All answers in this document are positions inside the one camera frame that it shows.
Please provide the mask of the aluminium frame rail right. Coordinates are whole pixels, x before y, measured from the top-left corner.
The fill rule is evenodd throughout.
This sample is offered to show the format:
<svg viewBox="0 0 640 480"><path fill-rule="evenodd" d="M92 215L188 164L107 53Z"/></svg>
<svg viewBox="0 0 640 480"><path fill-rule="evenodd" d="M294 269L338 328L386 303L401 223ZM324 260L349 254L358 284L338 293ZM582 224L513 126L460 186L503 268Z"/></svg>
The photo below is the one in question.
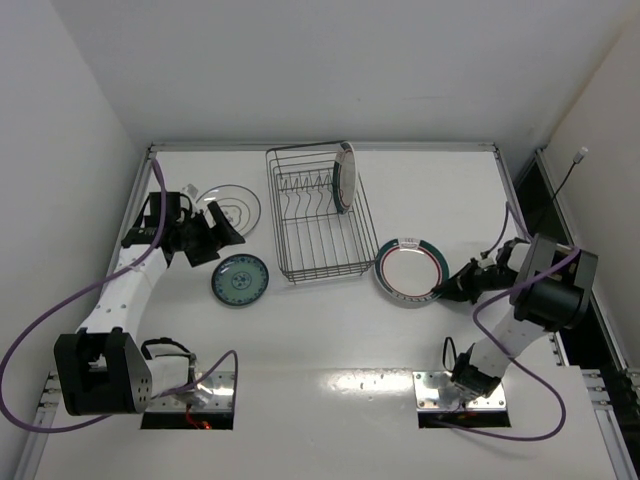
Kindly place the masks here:
<svg viewBox="0 0 640 480"><path fill-rule="evenodd" d="M605 321L595 295L589 291L598 264L596 256L576 248L567 271L575 274L583 290L581 320L558 333L572 364L581 367L588 380L603 394L595 402L596 417L616 474L621 479L639 477L639 371L622 357L619 342Z"/></svg>

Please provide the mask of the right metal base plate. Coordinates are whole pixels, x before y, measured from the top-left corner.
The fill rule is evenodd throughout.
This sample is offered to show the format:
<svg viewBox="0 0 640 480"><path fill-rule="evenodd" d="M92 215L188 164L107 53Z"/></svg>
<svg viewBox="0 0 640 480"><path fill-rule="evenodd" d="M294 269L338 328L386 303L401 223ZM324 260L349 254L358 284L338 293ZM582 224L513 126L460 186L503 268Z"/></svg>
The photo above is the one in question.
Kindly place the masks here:
<svg viewBox="0 0 640 480"><path fill-rule="evenodd" d="M446 370L414 371L413 385L419 413L506 412L507 400L503 384L488 396L470 399L451 381Z"/></svg>

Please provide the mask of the white plate with teal rim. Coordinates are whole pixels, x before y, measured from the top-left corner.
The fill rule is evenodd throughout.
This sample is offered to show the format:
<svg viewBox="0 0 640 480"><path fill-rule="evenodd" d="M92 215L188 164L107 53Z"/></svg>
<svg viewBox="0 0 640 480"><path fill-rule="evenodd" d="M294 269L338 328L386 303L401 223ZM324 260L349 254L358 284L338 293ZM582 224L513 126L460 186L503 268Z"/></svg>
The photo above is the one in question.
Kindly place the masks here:
<svg viewBox="0 0 640 480"><path fill-rule="evenodd" d="M215 186L197 198L197 206L207 223L215 225L208 205L216 202L231 226L246 238L257 226L262 213L257 195L250 189L236 184Z"/></svg>

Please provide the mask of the metal base plate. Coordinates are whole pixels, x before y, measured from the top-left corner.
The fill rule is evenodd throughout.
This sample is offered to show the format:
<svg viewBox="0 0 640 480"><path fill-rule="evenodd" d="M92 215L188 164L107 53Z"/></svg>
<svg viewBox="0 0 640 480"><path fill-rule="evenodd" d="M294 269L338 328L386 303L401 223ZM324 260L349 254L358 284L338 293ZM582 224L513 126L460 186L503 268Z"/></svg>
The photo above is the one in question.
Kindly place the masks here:
<svg viewBox="0 0 640 480"><path fill-rule="evenodd" d="M470 399L451 381L446 370L414 371L413 385L419 413L506 412L507 400L503 384L488 396Z"/></svg>
<svg viewBox="0 0 640 480"><path fill-rule="evenodd" d="M178 413L190 406L195 413L230 413L235 377L232 371L214 372L192 391L156 398L145 412Z"/></svg>

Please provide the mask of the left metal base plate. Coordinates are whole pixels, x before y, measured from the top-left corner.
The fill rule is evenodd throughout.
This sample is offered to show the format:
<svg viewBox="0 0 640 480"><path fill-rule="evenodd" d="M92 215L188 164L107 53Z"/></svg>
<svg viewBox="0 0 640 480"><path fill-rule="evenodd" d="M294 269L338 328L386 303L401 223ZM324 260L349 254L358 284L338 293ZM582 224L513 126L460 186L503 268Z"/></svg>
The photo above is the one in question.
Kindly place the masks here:
<svg viewBox="0 0 640 480"><path fill-rule="evenodd" d="M230 413L235 377L232 371L214 372L192 391L156 398L145 412L178 413L190 406L195 413Z"/></svg>

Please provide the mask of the blue floral green plate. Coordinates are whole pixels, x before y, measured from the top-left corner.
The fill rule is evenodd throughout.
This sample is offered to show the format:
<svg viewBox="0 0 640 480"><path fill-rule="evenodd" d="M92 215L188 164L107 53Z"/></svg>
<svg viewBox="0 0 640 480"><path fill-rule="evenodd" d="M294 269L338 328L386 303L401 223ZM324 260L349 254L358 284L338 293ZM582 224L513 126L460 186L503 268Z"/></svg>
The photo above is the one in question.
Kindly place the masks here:
<svg viewBox="0 0 640 480"><path fill-rule="evenodd" d="M211 290L224 305L246 307L263 296L269 280L268 268L260 258L236 254L215 268L211 276Z"/></svg>

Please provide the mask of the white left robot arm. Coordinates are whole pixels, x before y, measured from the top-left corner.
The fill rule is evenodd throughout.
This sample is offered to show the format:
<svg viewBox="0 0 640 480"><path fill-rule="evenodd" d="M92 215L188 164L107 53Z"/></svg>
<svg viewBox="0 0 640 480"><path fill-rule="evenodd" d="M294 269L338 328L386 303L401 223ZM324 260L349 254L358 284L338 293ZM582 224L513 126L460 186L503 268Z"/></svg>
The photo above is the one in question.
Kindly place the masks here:
<svg viewBox="0 0 640 480"><path fill-rule="evenodd" d="M182 194L147 197L119 249L118 272L73 334L62 334L54 357L62 396L72 416L142 413L161 396L199 400L196 356L152 356L136 336L152 291L173 257L193 267L218 259L222 248L243 243L215 201L205 209L182 206Z"/></svg>

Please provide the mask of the green red rimmed plate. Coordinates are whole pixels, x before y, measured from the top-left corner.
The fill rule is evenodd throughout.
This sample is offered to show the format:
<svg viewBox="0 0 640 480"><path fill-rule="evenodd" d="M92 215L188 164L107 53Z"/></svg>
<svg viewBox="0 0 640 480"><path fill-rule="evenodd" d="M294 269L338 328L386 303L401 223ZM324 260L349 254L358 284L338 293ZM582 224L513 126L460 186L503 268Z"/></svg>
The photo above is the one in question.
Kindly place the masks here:
<svg viewBox="0 0 640 480"><path fill-rule="evenodd" d="M448 262L433 244L415 238L394 238L378 251L374 275L379 287L394 300L426 306L439 299L436 288L449 279Z"/></svg>
<svg viewBox="0 0 640 480"><path fill-rule="evenodd" d="M339 214L351 209L357 192L358 169L354 147L346 141L339 144L332 173L332 197Z"/></svg>

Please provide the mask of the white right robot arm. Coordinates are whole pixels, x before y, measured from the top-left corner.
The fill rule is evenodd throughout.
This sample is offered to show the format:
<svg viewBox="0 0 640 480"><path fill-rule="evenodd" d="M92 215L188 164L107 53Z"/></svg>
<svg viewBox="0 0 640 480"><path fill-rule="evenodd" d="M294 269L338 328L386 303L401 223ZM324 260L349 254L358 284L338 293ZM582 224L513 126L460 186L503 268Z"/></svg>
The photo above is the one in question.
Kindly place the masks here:
<svg viewBox="0 0 640 480"><path fill-rule="evenodd" d="M440 299L473 305L486 292L500 291L509 299L503 319L455 361L451 383L465 401L490 396L512 361L533 342L582 321L598 261L596 254L551 237L516 237L495 257L471 259L434 288Z"/></svg>

